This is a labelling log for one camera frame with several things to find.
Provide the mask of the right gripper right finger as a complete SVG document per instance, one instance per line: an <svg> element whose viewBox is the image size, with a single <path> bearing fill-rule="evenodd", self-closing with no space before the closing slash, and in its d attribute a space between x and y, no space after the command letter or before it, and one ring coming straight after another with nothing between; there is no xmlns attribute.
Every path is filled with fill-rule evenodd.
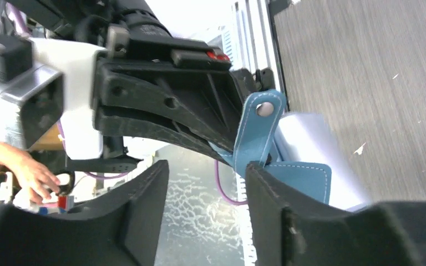
<svg viewBox="0 0 426 266"><path fill-rule="evenodd" d="M426 201L343 211L246 169L257 265L426 265Z"/></svg>

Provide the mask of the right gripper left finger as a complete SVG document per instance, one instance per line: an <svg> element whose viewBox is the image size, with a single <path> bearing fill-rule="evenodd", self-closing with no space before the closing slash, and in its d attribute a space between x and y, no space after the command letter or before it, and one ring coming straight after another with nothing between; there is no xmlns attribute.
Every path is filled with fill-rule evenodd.
<svg viewBox="0 0 426 266"><path fill-rule="evenodd" d="M153 265L168 180L160 160L67 213L0 204L0 265Z"/></svg>

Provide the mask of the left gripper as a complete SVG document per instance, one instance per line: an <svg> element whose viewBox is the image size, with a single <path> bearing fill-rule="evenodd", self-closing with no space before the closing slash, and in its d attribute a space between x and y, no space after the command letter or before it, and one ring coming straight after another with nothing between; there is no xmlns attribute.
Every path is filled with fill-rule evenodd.
<svg viewBox="0 0 426 266"><path fill-rule="evenodd" d="M76 41L104 47L108 57L173 63L99 59L95 129L166 142L225 163L210 145L233 149L246 91L228 71L230 58L219 47L173 37L145 1L77 5L85 17L75 26Z"/></svg>

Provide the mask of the blue leather card holder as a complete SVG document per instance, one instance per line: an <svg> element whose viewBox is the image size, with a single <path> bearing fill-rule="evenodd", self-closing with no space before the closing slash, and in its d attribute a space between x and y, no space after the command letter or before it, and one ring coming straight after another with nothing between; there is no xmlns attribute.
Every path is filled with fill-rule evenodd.
<svg viewBox="0 0 426 266"><path fill-rule="evenodd" d="M274 89L250 94L242 109L233 151L228 152L215 144L210 146L241 177L245 177L249 162L258 161L279 181L328 204L332 180L329 166L281 160L275 144L275 132L285 100L285 96Z"/></svg>

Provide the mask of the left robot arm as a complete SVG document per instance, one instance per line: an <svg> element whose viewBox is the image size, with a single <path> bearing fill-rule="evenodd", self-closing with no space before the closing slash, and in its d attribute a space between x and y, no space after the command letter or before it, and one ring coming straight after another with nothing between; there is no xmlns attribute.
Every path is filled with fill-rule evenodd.
<svg viewBox="0 0 426 266"><path fill-rule="evenodd" d="M145 1L0 1L0 141L30 150L59 124L74 171L135 167L125 136L225 162L254 88L230 67Z"/></svg>

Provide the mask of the person's hand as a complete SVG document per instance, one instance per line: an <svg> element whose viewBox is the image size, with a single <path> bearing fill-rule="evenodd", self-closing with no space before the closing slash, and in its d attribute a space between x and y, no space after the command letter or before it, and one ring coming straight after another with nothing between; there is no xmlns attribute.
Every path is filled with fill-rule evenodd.
<svg viewBox="0 0 426 266"><path fill-rule="evenodd" d="M4 167L14 173L22 190L35 203L51 199L49 188L59 192L58 178L45 165L34 160L28 152L0 142L0 170Z"/></svg>

